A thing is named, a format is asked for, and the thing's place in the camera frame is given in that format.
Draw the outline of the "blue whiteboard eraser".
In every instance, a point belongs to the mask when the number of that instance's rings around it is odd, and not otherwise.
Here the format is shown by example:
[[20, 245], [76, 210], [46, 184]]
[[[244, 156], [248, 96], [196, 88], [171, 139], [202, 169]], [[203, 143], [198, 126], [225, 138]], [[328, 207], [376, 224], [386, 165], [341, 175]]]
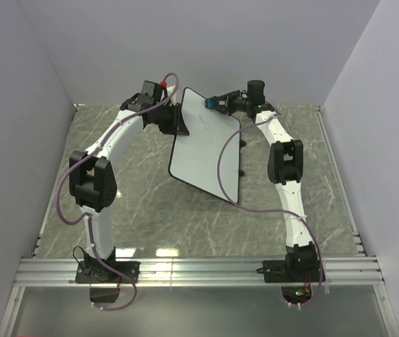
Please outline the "blue whiteboard eraser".
[[216, 106], [219, 106], [219, 105], [220, 105], [219, 101], [217, 101], [217, 100], [212, 100], [211, 98], [207, 98], [207, 99], [204, 101], [204, 106], [205, 106], [207, 109], [214, 109]]

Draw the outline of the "white whiteboard black frame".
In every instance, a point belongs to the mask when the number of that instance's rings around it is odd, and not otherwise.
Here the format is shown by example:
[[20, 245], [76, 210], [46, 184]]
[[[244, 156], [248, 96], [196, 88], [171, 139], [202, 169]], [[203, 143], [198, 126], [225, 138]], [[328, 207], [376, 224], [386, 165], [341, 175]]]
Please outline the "white whiteboard black frame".
[[181, 111], [189, 136], [174, 138], [169, 175], [225, 201], [238, 202], [240, 183], [239, 119], [208, 110], [205, 98], [185, 88]]

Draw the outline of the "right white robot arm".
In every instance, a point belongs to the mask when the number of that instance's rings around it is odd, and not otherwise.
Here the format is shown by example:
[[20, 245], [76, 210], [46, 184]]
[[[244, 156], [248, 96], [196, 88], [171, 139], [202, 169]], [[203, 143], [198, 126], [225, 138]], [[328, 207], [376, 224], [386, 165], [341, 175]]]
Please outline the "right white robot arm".
[[280, 113], [264, 94], [265, 83], [261, 80], [247, 82], [245, 91], [231, 91], [212, 96], [204, 106], [220, 114], [230, 116], [244, 112], [268, 141], [268, 179], [274, 184], [280, 197], [286, 226], [286, 250], [284, 271], [288, 278], [299, 281], [320, 269], [320, 251], [317, 240], [310, 233], [301, 196], [301, 179], [304, 172], [304, 146], [284, 129], [278, 117]]

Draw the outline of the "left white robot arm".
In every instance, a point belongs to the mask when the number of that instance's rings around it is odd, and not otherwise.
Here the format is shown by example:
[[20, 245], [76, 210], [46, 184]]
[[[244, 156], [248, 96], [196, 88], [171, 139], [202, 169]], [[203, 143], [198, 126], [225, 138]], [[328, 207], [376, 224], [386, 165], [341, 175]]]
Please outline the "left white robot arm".
[[116, 263], [109, 260], [115, 252], [109, 214], [117, 195], [113, 163], [149, 124], [165, 135], [190, 135], [181, 105], [174, 102], [176, 91], [177, 85], [168, 86], [165, 79], [144, 81], [140, 92], [122, 103], [101, 137], [86, 150], [70, 155], [69, 192], [85, 219], [86, 254], [97, 258], [91, 272], [100, 282], [113, 280], [117, 273]]

